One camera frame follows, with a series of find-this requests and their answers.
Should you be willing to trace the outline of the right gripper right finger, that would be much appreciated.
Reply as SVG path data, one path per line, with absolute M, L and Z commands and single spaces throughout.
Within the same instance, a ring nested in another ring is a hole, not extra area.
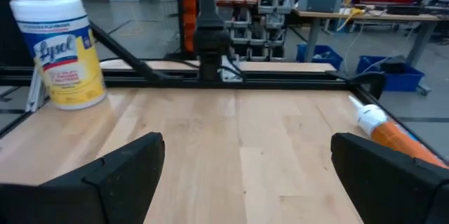
M 352 133 L 331 138 L 331 160 L 364 223 L 448 222 L 448 170 Z

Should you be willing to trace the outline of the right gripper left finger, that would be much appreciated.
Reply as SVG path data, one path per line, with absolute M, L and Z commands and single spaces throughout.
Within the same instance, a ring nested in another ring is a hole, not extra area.
M 143 223 L 165 159 L 150 132 L 40 185 L 1 184 L 2 223 Z

